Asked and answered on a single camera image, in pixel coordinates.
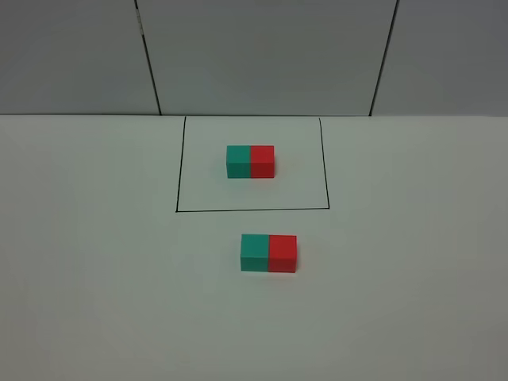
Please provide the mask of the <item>red template cube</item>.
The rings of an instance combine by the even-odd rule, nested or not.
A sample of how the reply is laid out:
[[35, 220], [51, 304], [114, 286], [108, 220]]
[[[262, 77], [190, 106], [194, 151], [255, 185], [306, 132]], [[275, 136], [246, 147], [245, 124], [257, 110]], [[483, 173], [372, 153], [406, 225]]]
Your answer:
[[250, 161], [252, 178], [272, 179], [275, 177], [275, 147], [273, 145], [252, 145]]

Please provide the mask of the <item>green template cube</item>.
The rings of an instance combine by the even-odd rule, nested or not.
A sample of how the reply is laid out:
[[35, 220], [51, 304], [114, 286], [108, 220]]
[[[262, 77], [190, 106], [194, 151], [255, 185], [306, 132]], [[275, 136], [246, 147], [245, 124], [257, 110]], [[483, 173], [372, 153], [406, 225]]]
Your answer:
[[226, 171], [229, 179], [249, 179], [251, 177], [251, 147], [249, 145], [227, 146]]

